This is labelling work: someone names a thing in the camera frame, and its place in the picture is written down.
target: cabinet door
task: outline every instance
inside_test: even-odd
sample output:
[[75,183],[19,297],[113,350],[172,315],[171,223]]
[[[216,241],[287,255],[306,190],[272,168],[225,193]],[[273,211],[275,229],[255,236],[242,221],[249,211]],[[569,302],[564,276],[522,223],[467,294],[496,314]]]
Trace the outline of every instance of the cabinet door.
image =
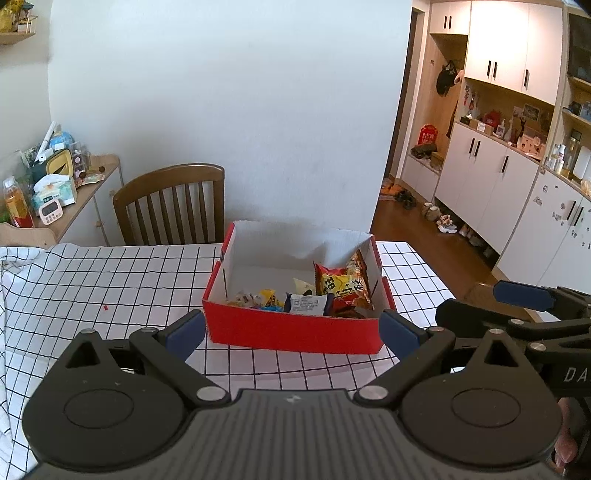
[[439,180],[439,175],[429,170],[427,167],[421,167],[421,173],[418,176],[417,188],[415,188],[415,190],[421,197],[430,202],[433,200],[433,194],[435,193],[435,186]]
[[472,2],[470,36],[466,53],[465,75],[468,78],[489,83],[492,80],[492,67],[496,56],[497,35],[491,37],[491,25],[502,25],[497,4],[504,2]]
[[527,57],[527,32],[530,6],[519,2],[493,2],[498,8],[498,25],[503,33],[493,39],[492,83],[509,90],[521,91]]
[[507,244],[538,171],[538,165],[507,149],[503,167],[476,231],[497,252]]
[[449,32],[449,3],[431,5],[431,24],[429,33]]
[[80,211],[64,233],[61,244],[74,244],[79,247],[106,247],[103,229],[100,227],[94,198]]
[[521,91],[554,105],[562,58],[562,9],[530,4],[525,78]]
[[460,189],[464,185],[471,153],[475,151],[476,137],[478,136],[476,132],[464,125],[455,124],[453,126],[443,170],[435,191],[435,197],[452,210],[456,206]]
[[476,136],[470,169],[453,209],[472,228],[476,228],[482,219],[505,162],[506,151],[506,146],[483,135]]
[[452,2],[449,4],[448,33],[468,35],[470,33],[471,2]]
[[404,164],[404,170],[402,171],[402,179],[408,184],[409,187],[417,189],[418,177],[421,174],[423,166],[410,155],[407,157],[406,163]]
[[582,196],[562,180],[540,172],[499,269],[509,280],[537,285],[569,225]]
[[[550,266],[539,285],[556,288],[567,287],[591,292],[591,202],[583,198],[575,208],[569,228]],[[558,320],[549,313],[540,315],[544,320]]]
[[113,208],[113,197],[122,186],[119,169],[117,169],[103,182],[95,193],[100,221],[103,224],[103,230],[105,231],[107,242],[112,247],[121,247],[125,245],[115,215],[115,209]]

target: black hat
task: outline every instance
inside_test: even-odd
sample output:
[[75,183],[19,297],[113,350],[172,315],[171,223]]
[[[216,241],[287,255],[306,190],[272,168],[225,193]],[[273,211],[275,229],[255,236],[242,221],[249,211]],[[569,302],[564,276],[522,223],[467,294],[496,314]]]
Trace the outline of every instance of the black hat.
[[446,96],[449,89],[453,87],[453,82],[457,77],[457,69],[450,60],[447,65],[444,65],[439,76],[437,77],[437,93],[441,96]]

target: tissue box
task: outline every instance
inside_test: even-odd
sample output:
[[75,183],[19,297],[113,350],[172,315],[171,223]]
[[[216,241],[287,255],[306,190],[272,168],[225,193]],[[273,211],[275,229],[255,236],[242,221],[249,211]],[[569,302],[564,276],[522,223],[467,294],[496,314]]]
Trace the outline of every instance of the tissue box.
[[43,188],[42,191],[33,195],[31,202],[35,213],[39,216],[39,208],[50,200],[58,199],[61,206],[65,207],[66,205],[76,203],[77,197],[74,179],[70,177],[68,181],[52,183]]

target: shoe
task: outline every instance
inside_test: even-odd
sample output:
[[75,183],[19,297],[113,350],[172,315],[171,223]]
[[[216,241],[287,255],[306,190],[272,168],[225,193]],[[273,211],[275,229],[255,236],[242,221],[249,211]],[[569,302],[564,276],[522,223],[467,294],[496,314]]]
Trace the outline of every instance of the shoe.
[[423,207],[421,208],[421,215],[425,216],[429,210],[429,208],[431,208],[433,206],[433,204],[431,202],[427,202],[423,205]]
[[425,218],[427,220],[429,220],[430,222],[435,222],[435,221],[439,220],[440,216],[441,216],[441,210],[439,209],[439,207],[432,206],[429,208],[429,210],[427,210],[427,214],[425,215]]

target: blue gripper pad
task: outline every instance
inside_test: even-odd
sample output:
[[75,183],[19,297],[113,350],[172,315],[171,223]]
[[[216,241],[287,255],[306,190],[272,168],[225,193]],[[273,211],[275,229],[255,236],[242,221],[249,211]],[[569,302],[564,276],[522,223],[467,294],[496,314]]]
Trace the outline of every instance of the blue gripper pad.
[[191,310],[158,333],[160,343],[174,356],[185,361],[205,338],[205,315]]
[[545,312],[554,306],[554,298],[543,287],[500,280],[492,289],[496,301],[525,309]]
[[380,338],[399,360],[410,355],[429,338],[425,330],[395,310],[384,310],[379,316],[378,326]]

